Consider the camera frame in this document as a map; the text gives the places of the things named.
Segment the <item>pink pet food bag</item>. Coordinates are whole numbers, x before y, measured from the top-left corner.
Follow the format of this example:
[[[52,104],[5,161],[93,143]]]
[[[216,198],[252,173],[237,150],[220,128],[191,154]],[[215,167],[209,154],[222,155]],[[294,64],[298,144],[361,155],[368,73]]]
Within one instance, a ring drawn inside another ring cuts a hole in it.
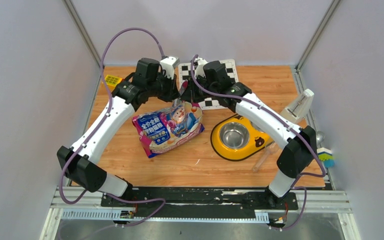
[[[148,158],[171,151],[202,133],[202,121],[199,104],[186,101],[132,118]]]

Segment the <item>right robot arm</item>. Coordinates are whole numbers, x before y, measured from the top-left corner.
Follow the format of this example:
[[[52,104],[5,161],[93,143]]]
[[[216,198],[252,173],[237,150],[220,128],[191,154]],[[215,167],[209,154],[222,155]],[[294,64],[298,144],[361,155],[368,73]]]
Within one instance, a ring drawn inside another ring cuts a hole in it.
[[[317,159],[316,131],[310,126],[302,128],[272,110],[249,87],[231,79],[220,61],[208,62],[195,55],[190,61],[190,77],[181,99],[200,103],[210,97],[250,120],[282,150],[276,162],[278,171],[265,195],[266,204],[278,209],[303,170]]]

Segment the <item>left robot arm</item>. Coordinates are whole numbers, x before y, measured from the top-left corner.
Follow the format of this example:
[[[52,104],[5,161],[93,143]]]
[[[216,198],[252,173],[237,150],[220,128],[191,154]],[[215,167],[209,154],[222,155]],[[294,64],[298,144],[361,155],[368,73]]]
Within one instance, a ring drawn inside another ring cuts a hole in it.
[[[175,74],[179,63],[175,56],[140,59],[135,71],[115,86],[107,105],[83,136],[57,151],[63,176],[91,193],[111,194],[120,206],[129,206],[133,201],[128,189],[131,184],[100,168],[98,162],[119,128],[149,98],[171,102],[180,96]]]

